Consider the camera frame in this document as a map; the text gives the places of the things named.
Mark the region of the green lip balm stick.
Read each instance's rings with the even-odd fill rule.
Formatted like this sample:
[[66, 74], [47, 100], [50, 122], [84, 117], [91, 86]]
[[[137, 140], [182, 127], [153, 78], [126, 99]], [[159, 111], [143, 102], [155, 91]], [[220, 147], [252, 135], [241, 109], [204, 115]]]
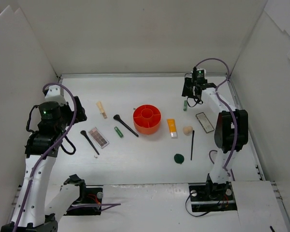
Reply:
[[124, 137], [123, 133], [121, 132], [121, 130], [118, 127], [114, 127], [114, 130], [116, 131], [116, 133], [118, 134], [118, 136], [120, 138], [123, 138]]

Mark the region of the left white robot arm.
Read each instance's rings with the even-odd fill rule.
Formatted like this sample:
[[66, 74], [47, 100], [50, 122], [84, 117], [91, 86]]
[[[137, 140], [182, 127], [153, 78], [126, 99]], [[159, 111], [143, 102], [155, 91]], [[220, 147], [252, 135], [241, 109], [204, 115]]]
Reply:
[[86, 121], [85, 109], [79, 97], [72, 97], [71, 110], [64, 97], [48, 100], [35, 108], [41, 120], [38, 129], [31, 131], [25, 146], [26, 173], [11, 222], [1, 227], [2, 232], [56, 232], [58, 223], [73, 202], [87, 197], [86, 185], [77, 175], [68, 178], [68, 188], [45, 206], [51, 171], [62, 147], [62, 140], [72, 125]]

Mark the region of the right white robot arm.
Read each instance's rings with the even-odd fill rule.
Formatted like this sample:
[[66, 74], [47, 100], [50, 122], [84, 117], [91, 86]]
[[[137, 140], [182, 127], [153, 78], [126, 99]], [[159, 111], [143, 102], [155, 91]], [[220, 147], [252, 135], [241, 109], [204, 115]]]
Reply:
[[234, 155], [248, 143], [248, 113], [229, 103], [219, 93], [218, 86], [206, 80], [205, 70], [196, 67], [191, 77], [184, 79], [182, 97], [208, 105], [217, 115], [214, 141], [218, 151], [204, 187], [206, 197], [215, 199], [229, 182]]

